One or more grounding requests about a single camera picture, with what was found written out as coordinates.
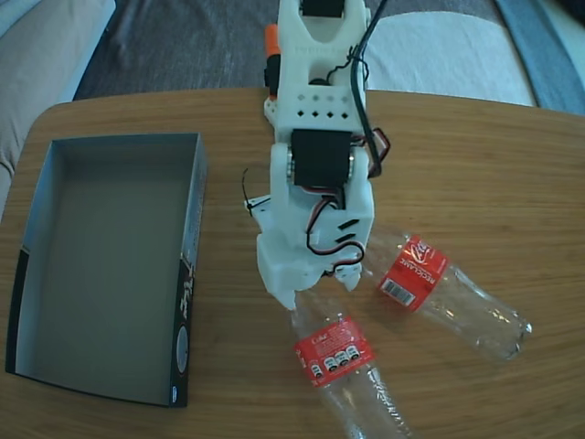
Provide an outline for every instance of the barcode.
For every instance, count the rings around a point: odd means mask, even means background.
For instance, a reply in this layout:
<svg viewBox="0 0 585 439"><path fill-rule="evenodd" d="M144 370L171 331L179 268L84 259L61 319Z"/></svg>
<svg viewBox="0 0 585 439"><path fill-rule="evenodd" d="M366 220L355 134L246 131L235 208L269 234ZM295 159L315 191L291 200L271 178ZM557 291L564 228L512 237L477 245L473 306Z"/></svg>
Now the barcode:
<svg viewBox="0 0 585 439"><path fill-rule="evenodd" d="M414 294L409 293L404 288L394 284L389 279L386 279L382 284L382 291L401 302L404 306L409 306L416 298Z"/></svg>

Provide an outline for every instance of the black cable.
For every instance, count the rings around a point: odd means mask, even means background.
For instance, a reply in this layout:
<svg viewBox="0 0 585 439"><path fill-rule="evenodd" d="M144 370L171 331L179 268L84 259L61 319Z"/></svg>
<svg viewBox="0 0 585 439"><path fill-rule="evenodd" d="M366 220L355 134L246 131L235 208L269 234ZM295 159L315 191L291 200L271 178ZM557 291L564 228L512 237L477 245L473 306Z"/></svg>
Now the black cable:
<svg viewBox="0 0 585 439"><path fill-rule="evenodd" d="M380 6L376 10L376 13L372 17L372 21L367 27L366 33L362 37L362 40L357 46L356 52L354 53L354 61L351 65L351 92L354 96L354 101L356 103L357 115L359 116L359 120L362 123L362 127L364 129L364 136L366 137L366 143L369 148L369 152L372 156L372 161L374 162L372 177L378 177L382 174L382 162L380 160L380 156L378 154L378 148L376 147L376 141L374 140L374 133L372 132L372 127L369 124L369 120L366 114L366 108L364 108L364 103L362 101L362 97L359 93L359 87L357 84L358 79L358 67L361 60L363 60L364 52L366 51L367 42L369 41L370 37L374 33L374 29L378 24L382 16L382 12L386 7L388 0L382 0Z"/></svg>
<svg viewBox="0 0 585 439"><path fill-rule="evenodd" d="M248 198L248 194L246 193L246 174L247 173L248 173L248 168L244 169L244 172L241 175L241 191L244 193L244 200L246 201L246 209L250 213L250 216L252 216L252 211L255 208L257 208L258 206L261 206L264 203L268 203L271 199L265 198L256 204L250 203L250 199Z"/></svg>
<svg viewBox="0 0 585 439"><path fill-rule="evenodd" d="M351 64L351 61L354 60L355 58L356 56L354 54L354 47L352 46L349 48L349 53L347 54L347 62L345 64L335 66L333 70L329 70L329 73L327 73L327 76L325 77L326 85L331 85L331 77L333 76L333 74L336 73L338 70L347 69L347 67L349 67L349 65ZM364 68L366 69L366 77L364 78L364 83L366 83L367 80L369 79L369 65L363 58L358 58L357 60L361 62L364 65Z"/></svg>
<svg viewBox="0 0 585 439"><path fill-rule="evenodd" d="M356 259L342 260L342 261L338 261L338 262L334 263L332 271L325 272L325 274L329 275L329 276L333 275L335 273L335 270L338 267L345 266L345 265L356 265L357 263L362 262L362 260L364 259L365 255L366 255L364 252L364 246L360 242L356 242L356 241L346 241L342 244L337 245L333 249L328 249L328 250L317 250L311 245L311 231L313 230L315 223L317 222L317 220L319 219L319 217L321 216L321 213L323 213L325 208L327 206L332 205L333 203L335 203L335 198L323 197L322 200L319 201L319 203L315 206L314 211L311 215L311 218L309 219L309 224L307 225L307 231L306 231L306 247L307 247L307 249L309 249L313 254L316 254L317 256L330 256L332 254L339 253L340 251L342 251L343 249L345 249L347 247L353 246L353 247L356 247L360 251L360 255Z"/></svg>

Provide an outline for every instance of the orange component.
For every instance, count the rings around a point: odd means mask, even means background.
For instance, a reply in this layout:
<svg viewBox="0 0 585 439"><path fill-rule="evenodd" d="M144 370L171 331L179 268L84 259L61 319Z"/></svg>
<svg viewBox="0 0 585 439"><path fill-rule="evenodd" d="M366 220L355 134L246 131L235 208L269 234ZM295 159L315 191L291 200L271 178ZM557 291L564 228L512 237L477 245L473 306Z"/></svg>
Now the orange component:
<svg viewBox="0 0 585 439"><path fill-rule="evenodd" d="M266 58L281 54L281 48L278 46L278 25L266 26L264 29L264 45L266 48Z"/></svg>

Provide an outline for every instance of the gray couch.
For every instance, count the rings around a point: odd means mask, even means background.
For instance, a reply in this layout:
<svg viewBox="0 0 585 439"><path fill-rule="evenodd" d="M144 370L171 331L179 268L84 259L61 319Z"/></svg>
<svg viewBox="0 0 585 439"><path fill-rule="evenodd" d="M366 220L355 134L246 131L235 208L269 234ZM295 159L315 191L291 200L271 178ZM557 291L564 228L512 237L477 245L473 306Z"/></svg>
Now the gray couch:
<svg viewBox="0 0 585 439"><path fill-rule="evenodd" d="M0 216L33 122L70 102L114 0L0 0Z"/></svg>

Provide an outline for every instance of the clear plastic bottle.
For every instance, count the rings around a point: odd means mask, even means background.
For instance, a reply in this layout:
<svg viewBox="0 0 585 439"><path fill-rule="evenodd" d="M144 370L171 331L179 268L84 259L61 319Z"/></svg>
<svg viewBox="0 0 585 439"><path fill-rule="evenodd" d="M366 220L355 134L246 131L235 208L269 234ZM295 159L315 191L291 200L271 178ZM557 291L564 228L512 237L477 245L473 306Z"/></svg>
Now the clear plastic bottle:
<svg viewBox="0 0 585 439"><path fill-rule="evenodd" d="M515 309L474 284L416 235L376 227L363 267L363 277L382 293L449 328L489 359L514 358L532 332Z"/></svg>
<svg viewBox="0 0 585 439"><path fill-rule="evenodd" d="M413 438L390 398L375 362L367 357L367 342L341 305L333 299L321 297L315 290L297 293L296 305L292 311L292 327L300 340L295 347L297 355L322 400L344 426L346 436L349 439ZM347 337L350 347L343 337ZM303 343L314 345L315 342L327 344L323 345L325 350L321 353L329 356L327 360L332 362L335 357L337 364L317 360L312 365L311 354L303 351ZM330 343L338 343L338 346L332 347ZM347 349L339 351L339 346ZM331 348L337 354L327 354ZM325 368L335 369L335 378L323 377L327 374Z"/></svg>

